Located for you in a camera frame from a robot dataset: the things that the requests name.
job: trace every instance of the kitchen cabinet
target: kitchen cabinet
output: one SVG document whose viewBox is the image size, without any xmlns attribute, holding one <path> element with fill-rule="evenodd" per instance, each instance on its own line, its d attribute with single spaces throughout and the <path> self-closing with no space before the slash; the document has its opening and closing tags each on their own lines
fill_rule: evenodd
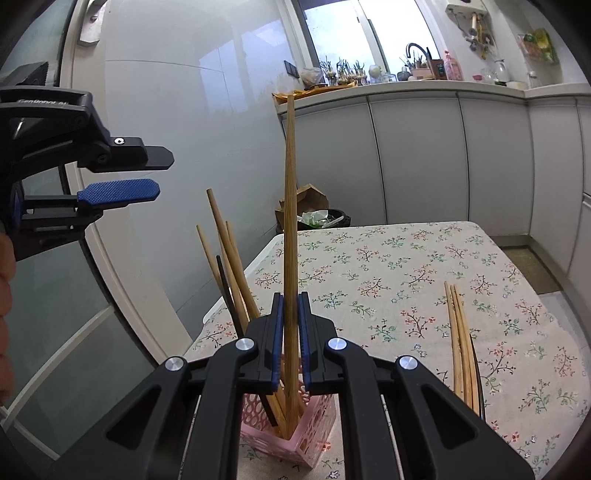
<svg viewBox="0 0 591 480">
<path fill-rule="evenodd" d="M 459 96 L 468 151 L 468 219 L 489 235 L 528 235 L 534 159 L 527 106 L 520 99 Z"/>
<path fill-rule="evenodd" d="M 577 98 L 577 108 L 581 122 L 581 134 L 583 135 L 584 155 L 584 185 L 585 193 L 591 195 L 591 98 Z"/>
<path fill-rule="evenodd" d="M 534 100 L 530 120 L 535 162 L 530 235 L 566 274 L 583 194 L 583 145 L 575 100 Z"/>
<path fill-rule="evenodd" d="M 569 280 L 586 303 L 586 307 L 591 310 L 591 275 L 589 272 L 591 272 L 591 197 L 585 196 Z M 584 327 L 587 331 L 591 330 L 591 325 L 584 325 Z"/>
<path fill-rule="evenodd" d="M 388 223 L 468 219 L 466 141 L 453 92 L 369 98 Z"/>
<path fill-rule="evenodd" d="M 385 224 L 382 176 L 365 98 L 335 102 L 335 108 L 320 111 L 299 109 L 295 122 L 298 185 L 320 189 L 330 207 L 343 210 L 353 226 Z"/>
</svg>

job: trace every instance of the bundle of chopsticks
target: bundle of chopsticks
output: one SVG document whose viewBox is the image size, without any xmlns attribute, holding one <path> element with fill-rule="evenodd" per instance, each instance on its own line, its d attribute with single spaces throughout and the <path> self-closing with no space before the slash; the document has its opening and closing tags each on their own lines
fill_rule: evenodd
<svg viewBox="0 0 591 480">
<path fill-rule="evenodd" d="M 306 404 L 300 394 L 297 327 L 297 211 L 294 96 L 287 102 L 285 148 L 285 216 L 284 216 L 284 360 L 281 382 L 273 395 L 261 397 L 261 404 L 278 437 L 289 439 L 294 433 Z M 201 227 L 197 232 L 211 268 L 213 278 L 228 307 L 238 338 L 244 337 L 248 322 L 261 316 L 252 296 L 236 246 L 232 227 L 224 222 L 211 189 L 209 204 L 217 227 L 221 255 L 215 259 Z"/>
<path fill-rule="evenodd" d="M 445 282 L 447 313 L 452 337 L 453 392 L 468 405 L 476 415 L 484 413 L 482 386 L 478 373 L 476 352 L 466 321 L 464 305 L 455 285 Z"/>
</svg>

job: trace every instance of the trash can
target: trash can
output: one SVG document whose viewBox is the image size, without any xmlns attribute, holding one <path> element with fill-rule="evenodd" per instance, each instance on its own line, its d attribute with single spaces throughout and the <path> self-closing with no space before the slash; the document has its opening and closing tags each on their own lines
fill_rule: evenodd
<svg viewBox="0 0 591 480">
<path fill-rule="evenodd" d="M 329 208 L 328 211 L 329 211 L 329 216 L 331 216 L 332 218 L 343 217 L 343 219 L 340 222 L 330 226 L 329 228 L 344 228 L 347 226 L 351 226 L 351 217 L 346 215 L 343 210 Z M 299 230 L 321 230 L 319 228 L 312 228 L 311 226 L 306 225 L 305 223 L 302 223 L 302 222 L 297 222 L 297 229 L 298 229 L 298 231 Z M 279 223 L 277 224 L 275 231 L 277 232 L 277 235 L 279 235 L 280 233 L 283 233 L 283 228 L 281 228 L 281 225 L 279 225 Z"/>
</svg>

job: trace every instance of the sink faucet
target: sink faucet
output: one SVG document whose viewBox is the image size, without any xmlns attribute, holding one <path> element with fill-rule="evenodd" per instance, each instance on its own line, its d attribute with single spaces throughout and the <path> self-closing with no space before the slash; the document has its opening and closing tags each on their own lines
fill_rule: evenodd
<svg viewBox="0 0 591 480">
<path fill-rule="evenodd" d="M 419 44 L 409 43 L 406 48 L 406 55 L 407 55 L 408 59 L 410 58 L 411 47 L 418 48 L 420 51 L 423 52 L 423 54 L 425 55 L 425 60 L 427 62 L 429 70 L 431 71 L 431 75 L 433 75 L 433 78 L 436 79 L 437 76 L 435 75 L 435 70 L 433 69 L 433 57 L 431 56 L 431 52 L 429 51 L 429 47 L 427 47 L 427 51 L 425 51 L 425 49 L 422 46 L 420 46 Z"/>
</svg>

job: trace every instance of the floral pattern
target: floral pattern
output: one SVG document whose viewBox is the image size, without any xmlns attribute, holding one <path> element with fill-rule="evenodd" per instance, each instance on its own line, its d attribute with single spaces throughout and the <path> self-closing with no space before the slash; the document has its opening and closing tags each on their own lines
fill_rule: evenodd
<svg viewBox="0 0 591 480">
<path fill-rule="evenodd" d="M 370 355 L 412 354 L 448 387 L 453 382 L 443 282 L 458 285 L 469 322 L 491 428 L 541 478 L 589 411 L 583 352 L 541 304 L 516 266 L 471 222 L 421 223 L 299 232 L 300 291 L 312 312 Z M 282 291 L 282 236 L 248 283 L 262 312 Z M 228 311 L 208 317 L 186 358 L 209 356 L 234 338 Z M 240 446 L 238 478 L 345 478 L 340 420 L 316 468 Z"/>
</svg>

